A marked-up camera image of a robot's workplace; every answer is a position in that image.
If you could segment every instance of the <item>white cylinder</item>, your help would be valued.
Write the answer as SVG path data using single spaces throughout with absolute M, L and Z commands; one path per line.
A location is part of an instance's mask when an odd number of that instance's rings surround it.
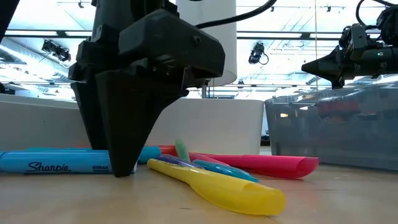
M 236 15 L 236 0 L 189 1 L 176 0 L 180 18 L 192 25 L 225 19 Z M 225 51 L 224 72 L 208 86 L 227 85 L 236 80 L 236 23 L 203 29 L 217 38 Z

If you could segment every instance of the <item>black cable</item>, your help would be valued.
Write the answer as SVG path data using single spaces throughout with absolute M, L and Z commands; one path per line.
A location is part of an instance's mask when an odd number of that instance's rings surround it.
M 360 0 L 358 5 L 356 5 L 355 17 L 356 17 L 356 20 L 359 22 L 359 24 L 361 24 L 362 26 L 366 26 L 366 24 L 362 21 L 362 19 L 359 16 L 359 8 L 361 7 L 363 1 L 365 1 L 365 0 Z M 385 6 L 389 6 L 389 7 L 394 5 L 393 3 L 389 3 L 389 2 L 386 2 L 383 0 L 373 0 L 373 1 L 383 4 Z
M 207 28 L 207 27 L 214 27 L 214 26 L 220 26 L 220 25 L 224 25 L 224 24 L 229 24 L 232 22 L 238 22 L 238 21 L 242 21 L 245 19 L 249 19 L 253 16 L 256 16 L 258 14 L 263 13 L 264 11 L 266 11 L 267 9 L 271 8 L 271 6 L 273 6 L 275 4 L 276 0 L 268 0 L 263 6 L 258 7 L 257 9 L 244 13 L 244 14 L 240 14 L 238 16 L 233 16 L 230 18 L 226 18 L 226 19 L 220 19 L 217 21 L 210 21 L 210 22 L 204 22 L 202 24 L 198 24 L 196 25 L 197 28 L 199 29 L 203 29 L 203 28 Z
M 269 57 L 268 57 L 268 55 L 267 55 L 266 53 L 263 53 L 263 55 L 265 55 L 265 56 L 267 57 L 267 62 L 266 62 L 266 63 L 261 63 L 261 62 L 259 61 L 259 63 L 260 63 L 261 65 L 266 65 L 266 64 L 268 64 L 268 62 L 269 62 Z

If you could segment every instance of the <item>wooden table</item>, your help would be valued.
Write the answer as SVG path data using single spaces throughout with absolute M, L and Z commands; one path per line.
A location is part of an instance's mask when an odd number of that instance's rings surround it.
M 301 180 L 261 176 L 287 206 L 276 217 L 219 208 L 188 185 L 140 166 L 112 175 L 0 175 L 1 224 L 397 223 L 398 175 L 321 166 Z

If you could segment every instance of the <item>yellow highlighter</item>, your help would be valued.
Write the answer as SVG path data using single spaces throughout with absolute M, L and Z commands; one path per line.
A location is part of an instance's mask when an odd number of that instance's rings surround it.
M 203 198 L 222 208 L 249 215 L 278 215 L 285 196 L 278 189 L 204 169 L 149 159 L 148 167 L 181 180 Z

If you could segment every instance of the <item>purple marker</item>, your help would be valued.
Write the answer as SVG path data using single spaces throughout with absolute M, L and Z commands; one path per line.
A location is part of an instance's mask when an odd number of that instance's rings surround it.
M 178 165 L 181 165 L 181 166 L 203 169 L 202 166 L 196 165 L 194 163 L 191 163 L 191 162 L 185 161 L 183 159 L 180 159 L 178 157 L 167 155 L 167 154 L 161 154 L 161 155 L 157 156 L 155 159 L 158 159 L 160 161 L 173 163 L 173 164 L 178 164 Z

